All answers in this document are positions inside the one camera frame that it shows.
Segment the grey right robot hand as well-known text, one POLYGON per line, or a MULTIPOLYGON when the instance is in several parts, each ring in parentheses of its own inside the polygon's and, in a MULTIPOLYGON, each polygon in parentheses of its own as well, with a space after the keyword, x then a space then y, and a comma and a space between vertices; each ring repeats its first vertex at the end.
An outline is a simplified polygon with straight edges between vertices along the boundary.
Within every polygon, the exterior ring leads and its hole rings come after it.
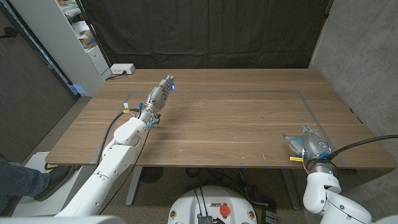
POLYGON ((290 150, 298 157, 311 159, 321 159, 331 153, 331 147, 320 134, 308 126, 300 126, 302 138, 292 138, 283 134, 284 140, 290 147, 290 150))

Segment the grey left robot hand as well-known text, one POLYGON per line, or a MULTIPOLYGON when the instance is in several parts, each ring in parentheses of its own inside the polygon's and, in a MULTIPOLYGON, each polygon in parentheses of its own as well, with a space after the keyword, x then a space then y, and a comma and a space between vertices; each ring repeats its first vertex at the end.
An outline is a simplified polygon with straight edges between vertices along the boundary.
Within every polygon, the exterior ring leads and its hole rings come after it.
POLYGON ((168 74, 148 94, 144 106, 140 111, 139 119, 145 123, 148 123, 152 118, 154 118, 156 114, 159 113, 165 106, 167 98, 174 89, 174 76, 168 74))

